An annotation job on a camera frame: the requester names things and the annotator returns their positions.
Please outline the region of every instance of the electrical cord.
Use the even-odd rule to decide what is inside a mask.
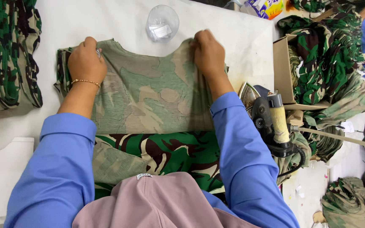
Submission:
[[[278,175],[277,178],[282,177],[282,176],[286,176],[286,175],[288,175],[290,173],[293,173],[293,172],[297,171],[299,168],[301,168],[301,166],[303,166],[305,164],[305,159],[306,159],[305,152],[303,150],[301,150],[300,148],[298,148],[297,153],[299,153],[299,155],[301,156],[301,160],[299,161],[299,164],[297,165],[297,167],[295,167],[294,169],[291,169],[288,172],[285,172],[285,173],[282,173],[282,174]]]

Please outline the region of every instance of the faded camouflage t-shirt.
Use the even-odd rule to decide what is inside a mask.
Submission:
[[[189,42],[165,57],[138,55],[113,40],[98,42],[108,73],[94,101],[97,134],[174,133],[213,130],[209,87],[189,52]],[[73,48],[58,50],[58,81],[67,95],[67,60]]]

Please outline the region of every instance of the gold bracelet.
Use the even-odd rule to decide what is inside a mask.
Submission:
[[[97,85],[99,88],[101,88],[101,85],[100,84],[98,84],[98,83],[96,83],[96,82],[94,82],[94,81],[90,81],[90,80],[79,80],[79,79],[76,79],[76,80],[74,80],[71,84],[73,84],[73,83],[75,83],[75,82],[78,82],[78,81],[85,81],[85,82],[90,82],[90,83],[93,83],[93,84],[95,84],[95,85]]]

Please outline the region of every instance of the white table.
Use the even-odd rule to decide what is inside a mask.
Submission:
[[[154,43],[146,34],[146,20],[156,5],[172,7],[180,18],[178,33],[169,43]],[[43,107],[18,117],[0,119],[0,149],[14,137],[38,137],[46,117],[57,112],[56,52],[78,45],[87,36],[97,41],[114,38],[124,49],[165,56],[202,29],[210,29],[225,47],[229,78],[236,91],[244,81],[274,88],[273,23],[264,19],[188,0],[39,0],[41,44],[34,53],[40,73]]]

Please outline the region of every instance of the left hand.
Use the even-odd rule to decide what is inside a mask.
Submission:
[[[107,73],[107,65],[103,57],[98,57],[96,48],[97,41],[87,37],[74,49],[67,63],[72,80],[89,80],[99,85],[102,83]]]

